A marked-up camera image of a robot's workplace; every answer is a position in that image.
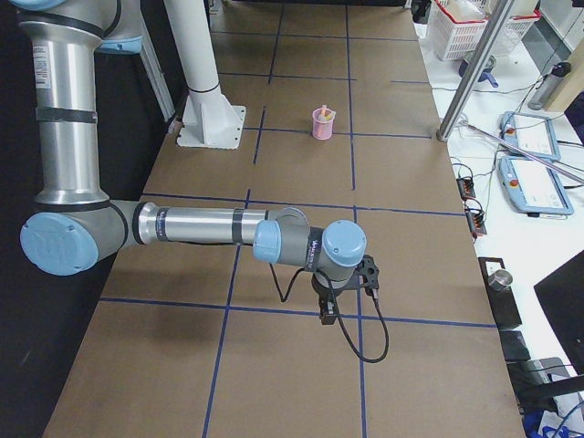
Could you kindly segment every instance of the white desk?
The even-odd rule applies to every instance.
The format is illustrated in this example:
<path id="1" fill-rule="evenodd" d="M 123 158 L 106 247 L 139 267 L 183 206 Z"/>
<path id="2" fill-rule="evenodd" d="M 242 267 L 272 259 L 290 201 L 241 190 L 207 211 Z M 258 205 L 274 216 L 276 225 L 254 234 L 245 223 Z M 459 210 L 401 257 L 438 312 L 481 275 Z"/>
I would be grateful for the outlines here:
<path id="1" fill-rule="evenodd" d="M 425 26 L 417 25 L 419 36 L 425 34 Z M 460 81 L 460 61 L 442 62 L 433 53 L 429 41 L 420 40 L 428 77 L 433 88 L 456 89 Z M 488 82 L 475 85 L 475 89 L 507 91 L 533 84 L 539 77 L 535 63 L 523 45 L 519 45 L 509 57 L 499 57 L 494 75 L 500 84 L 493 89 Z M 510 94 L 473 93 L 464 113 L 471 123 L 483 130 L 498 134 L 501 114 L 515 110 L 527 91 Z M 453 91 L 435 90 L 434 100 L 440 117 L 443 117 L 454 95 Z M 522 112 L 557 117 L 558 113 L 534 112 L 524 105 Z M 559 140 L 579 141 L 565 117 L 553 121 Z M 561 146 L 562 161 L 584 167 L 584 149 Z M 474 173 L 491 170 L 496 144 L 472 133 L 466 128 L 456 129 L 448 141 L 452 157 L 468 165 Z M 576 182 L 564 179 L 566 185 Z M 477 199 L 487 205 L 489 178 L 474 180 Z M 501 257 L 514 277 L 513 291 L 523 325 L 519 328 L 533 359 L 568 358 L 561 348 L 548 320 L 537 300 L 534 285 L 566 263 L 584 249 L 584 188 L 568 191 L 575 213 L 566 220 L 530 218 L 517 213 L 506 199 L 498 171 L 491 181 L 490 202 L 486 217 L 487 235 L 479 237 L 474 245 L 477 256 Z"/>

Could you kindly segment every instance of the pink cup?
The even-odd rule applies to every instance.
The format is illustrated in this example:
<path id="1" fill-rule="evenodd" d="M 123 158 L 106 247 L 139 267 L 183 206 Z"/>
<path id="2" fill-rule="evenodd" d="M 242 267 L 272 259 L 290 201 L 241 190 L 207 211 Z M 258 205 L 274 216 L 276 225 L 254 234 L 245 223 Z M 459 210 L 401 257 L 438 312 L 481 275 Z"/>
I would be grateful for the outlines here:
<path id="1" fill-rule="evenodd" d="M 322 108 L 312 111 L 312 136 L 317 140 L 328 140 L 332 137 L 332 122 L 335 121 L 335 111 L 325 109 L 324 116 L 320 113 Z"/>

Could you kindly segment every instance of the robotic arm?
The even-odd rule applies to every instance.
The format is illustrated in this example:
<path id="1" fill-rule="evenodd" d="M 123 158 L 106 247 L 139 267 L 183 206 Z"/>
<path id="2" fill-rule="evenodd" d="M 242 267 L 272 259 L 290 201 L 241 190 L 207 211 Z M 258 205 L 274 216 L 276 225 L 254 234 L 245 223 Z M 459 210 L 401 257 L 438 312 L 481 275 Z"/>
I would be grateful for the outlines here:
<path id="1" fill-rule="evenodd" d="M 352 222 L 336 221 L 322 229 L 310 227 L 305 215 L 294 208 L 200 209 L 112 201 L 99 186 L 93 52 L 140 52 L 140 0 L 11 2 L 19 7 L 19 24 L 32 40 L 44 174 L 44 190 L 36 197 L 39 213 L 26 222 L 20 236 L 31 262 L 50 274 L 69 276 L 124 247 L 155 241 L 251 245 L 259 260 L 300 266 L 312 273 L 323 324 L 332 324 L 339 315 L 336 296 L 343 290 L 361 285 L 376 296 L 379 270 L 365 255 L 365 234 Z M 207 28 L 202 0 L 166 0 L 165 4 L 174 16 L 172 22 L 184 21 L 192 11 L 181 8 L 188 6 Z M 179 44 L 174 23 L 172 28 L 184 57 L 185 46 Z M 220 130 L 208 123 L 209 116 L 220 114 L 221 121 L 225 108 L 232 108 L 221 95 L 208 30 L 199 43 L 206 47 L 206 56 L 211 53 L 211 60 L 205 61 L 211 74 L 191 78 L 197 66 L 185 73 L 191 110 L 199 108 L 204 114 L 197 117 L 204 115 L 207 120 L 194 132 L 203 129 L 203 139 L 212 141 Z M 211 89 L 197 91 L 197 84 L 203 83 Z M 213 99 L 214 93 L 218 106 L 206 100 Z M 233 121 L 230 115 L 227 118 L 227 124 Z"/>

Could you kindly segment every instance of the blue joint cap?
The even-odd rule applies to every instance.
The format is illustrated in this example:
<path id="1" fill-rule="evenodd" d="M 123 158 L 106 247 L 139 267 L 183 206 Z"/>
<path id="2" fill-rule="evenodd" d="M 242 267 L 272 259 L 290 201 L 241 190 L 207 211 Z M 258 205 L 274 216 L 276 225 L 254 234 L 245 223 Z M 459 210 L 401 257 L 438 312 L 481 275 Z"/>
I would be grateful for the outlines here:
<path id="1" fill-rule="evenodd" d="M 54 276 L 72 276 L 91 268 L 99 259 L 91 234 L 63 214 L 32 216 L 20 231 L 20 245 L 32 263 Z"/>
<path id="2" fill-rule="evenodd" d="M 277 221 L 260 221 L 255 228 L 254 257 L 262 262 L 277 263 L 282 251 L 282 232 Z"/>
<path id="3" fill-rule="evenodd" d="M 96 51 L 110 55 L 136 55 L 142 50 L 142 36 L 126 39 L 104 39 Z"/>
<path id="4" fill-rule="evenodd" d="M 46 11 L 52 7 L 59 6 L 65 0 L 10 0 L 16 7 L 26 11 Z"/>
<path id="5" fill-rule="evenodd" d="M 336 221 L 322 234 L 322 247 L 328 258 L 339 266 L 354 267 L 365 255 L 367 237 L 360 226 L 351 221 Z"/>

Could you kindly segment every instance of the white plastic basket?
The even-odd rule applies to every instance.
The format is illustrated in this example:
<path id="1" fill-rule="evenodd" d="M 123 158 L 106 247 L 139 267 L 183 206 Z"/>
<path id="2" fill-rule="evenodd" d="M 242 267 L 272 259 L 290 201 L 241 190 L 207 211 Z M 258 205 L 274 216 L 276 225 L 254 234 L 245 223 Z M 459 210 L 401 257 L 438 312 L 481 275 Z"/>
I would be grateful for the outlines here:
<path id="1" fill-rule="evenodd" d="M 486 27 L 487 20 L 457 22 L 446 10 L 450 0 L 433 0 L 428 18 L 426 37 L 432 42 L 434 52 L 442 61 L 462 59 L 464 54 L 475 50 Z M 483 10 L 486 0 L 471 0 Z M 515 16 L 510 18 L 505 29 L 499 35 L 493 48 L 493 55 L 507 56 L 519 44 L 527 30 L 541 14 L 534 11 L 532 16 Z"/>

